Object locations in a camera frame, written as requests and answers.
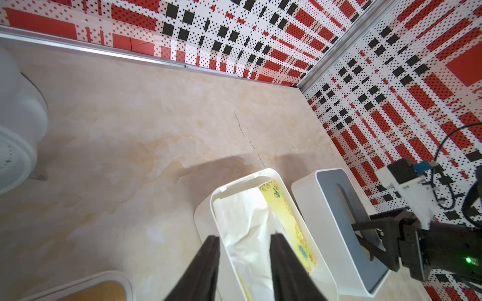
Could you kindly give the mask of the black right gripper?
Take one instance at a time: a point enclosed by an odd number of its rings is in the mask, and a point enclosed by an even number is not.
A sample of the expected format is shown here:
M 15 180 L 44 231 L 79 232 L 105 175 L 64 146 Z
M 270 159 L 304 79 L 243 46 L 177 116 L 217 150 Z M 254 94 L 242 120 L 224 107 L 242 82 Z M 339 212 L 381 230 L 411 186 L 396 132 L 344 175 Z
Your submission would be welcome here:
M 481 282 L 481 230 L 461 225 L 431 222 L 424 230 L 414 213 L 405 208 L 373 214 L 351 225 L 356 238 L 370 255 L 389 270 L 400 265 L 420 282 L 428 281 L 434 269 Z

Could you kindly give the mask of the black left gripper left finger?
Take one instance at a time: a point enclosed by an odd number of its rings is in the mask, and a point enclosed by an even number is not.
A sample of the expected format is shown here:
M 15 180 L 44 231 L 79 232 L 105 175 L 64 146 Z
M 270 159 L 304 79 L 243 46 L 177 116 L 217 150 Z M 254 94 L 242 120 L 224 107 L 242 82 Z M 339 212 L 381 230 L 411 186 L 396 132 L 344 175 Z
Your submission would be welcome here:
M 215 300 L 219 263 L 220 238 L 210 235 L 164 300 Z

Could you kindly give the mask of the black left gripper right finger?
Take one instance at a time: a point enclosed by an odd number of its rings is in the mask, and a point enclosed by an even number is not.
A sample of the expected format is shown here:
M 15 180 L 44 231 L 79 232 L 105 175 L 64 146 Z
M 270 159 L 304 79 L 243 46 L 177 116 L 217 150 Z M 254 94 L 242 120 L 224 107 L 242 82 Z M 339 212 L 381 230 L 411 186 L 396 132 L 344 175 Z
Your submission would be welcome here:
M 275 300 L 326 301 L 283 234 L 271 235 L 269 253 Z

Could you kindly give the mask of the grey tissue box lid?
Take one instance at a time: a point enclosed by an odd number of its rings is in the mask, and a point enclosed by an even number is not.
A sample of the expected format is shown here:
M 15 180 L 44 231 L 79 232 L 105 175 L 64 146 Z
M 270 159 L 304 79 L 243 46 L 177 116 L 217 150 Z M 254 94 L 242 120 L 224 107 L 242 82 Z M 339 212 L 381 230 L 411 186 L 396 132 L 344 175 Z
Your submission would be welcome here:
M 341 295 L 373 298 L 389 274 L 352 226 L 369 220 L 343 169 L 317 170 L 291 186 L 299 211 Z

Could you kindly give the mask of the yellow tissue paper pack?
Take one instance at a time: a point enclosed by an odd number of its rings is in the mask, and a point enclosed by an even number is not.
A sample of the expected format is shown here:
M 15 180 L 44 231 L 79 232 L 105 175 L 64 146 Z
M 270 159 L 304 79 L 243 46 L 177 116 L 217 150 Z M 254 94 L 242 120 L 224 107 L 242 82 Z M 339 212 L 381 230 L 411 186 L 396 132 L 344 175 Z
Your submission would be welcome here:
M 249 300 L 273 300 L 271 235 L 281 233 L 311 273 L 317 261 L 275 180 L 216 199 L 213 212 L 227 253 Z

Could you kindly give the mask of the white tissue box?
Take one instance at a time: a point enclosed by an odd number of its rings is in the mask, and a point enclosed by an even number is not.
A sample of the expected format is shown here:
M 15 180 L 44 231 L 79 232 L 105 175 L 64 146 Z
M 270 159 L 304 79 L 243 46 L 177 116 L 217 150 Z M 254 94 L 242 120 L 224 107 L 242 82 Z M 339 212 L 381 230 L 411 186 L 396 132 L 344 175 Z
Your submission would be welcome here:
M 263 169 L 217 188 L 195 210 L 202 240 L 220 237 L 217 288 L 223 300 L 273 300 L 271 235 L 287 239 L 327 300 L 335 280 L 279 173 Z

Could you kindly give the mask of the bamboo tissue box lid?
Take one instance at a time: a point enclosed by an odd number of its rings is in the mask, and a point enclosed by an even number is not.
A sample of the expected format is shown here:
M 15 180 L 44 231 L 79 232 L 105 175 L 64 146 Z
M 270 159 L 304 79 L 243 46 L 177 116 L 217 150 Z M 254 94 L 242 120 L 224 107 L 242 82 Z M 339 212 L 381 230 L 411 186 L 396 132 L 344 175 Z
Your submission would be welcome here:
M 118 271 L 101 272 L 20 300 L 135 300 L 133 286 Z

